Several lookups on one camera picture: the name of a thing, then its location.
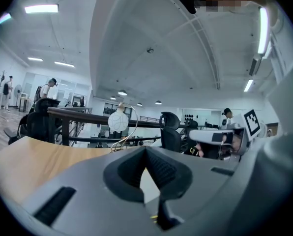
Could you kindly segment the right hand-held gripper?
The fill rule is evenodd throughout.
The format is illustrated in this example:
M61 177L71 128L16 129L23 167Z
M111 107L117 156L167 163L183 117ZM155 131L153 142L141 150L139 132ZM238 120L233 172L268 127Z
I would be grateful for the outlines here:
M189 138L200 143L231 143L235 132L243 131L241 148L230 160L240 160L258 138L265 137L267 127L251 109L222 121L220 130L191 130Z

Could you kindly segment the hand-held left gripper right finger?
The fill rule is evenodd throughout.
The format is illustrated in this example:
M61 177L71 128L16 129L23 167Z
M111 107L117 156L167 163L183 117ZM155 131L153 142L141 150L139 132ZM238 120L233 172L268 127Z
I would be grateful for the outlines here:
M158 147L145 150L148 171L159 185L159 215L147 236L226 236L232 202L221 194L238 162L198 158Z

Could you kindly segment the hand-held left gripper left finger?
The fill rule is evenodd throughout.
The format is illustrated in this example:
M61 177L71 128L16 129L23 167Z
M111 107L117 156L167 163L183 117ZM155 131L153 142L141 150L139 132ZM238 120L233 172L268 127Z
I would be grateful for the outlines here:
M78 162L46 181L22 203L41 235L157 236L139 180L156 147Z

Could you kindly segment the person's right hand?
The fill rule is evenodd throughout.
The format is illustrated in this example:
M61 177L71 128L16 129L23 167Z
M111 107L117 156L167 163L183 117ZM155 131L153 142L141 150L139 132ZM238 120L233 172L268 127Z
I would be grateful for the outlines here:
M230 154L237 154L241 148L243 138L243 131L235 132L233 134L232 143L230 146L222 146L222 153L226 156Z

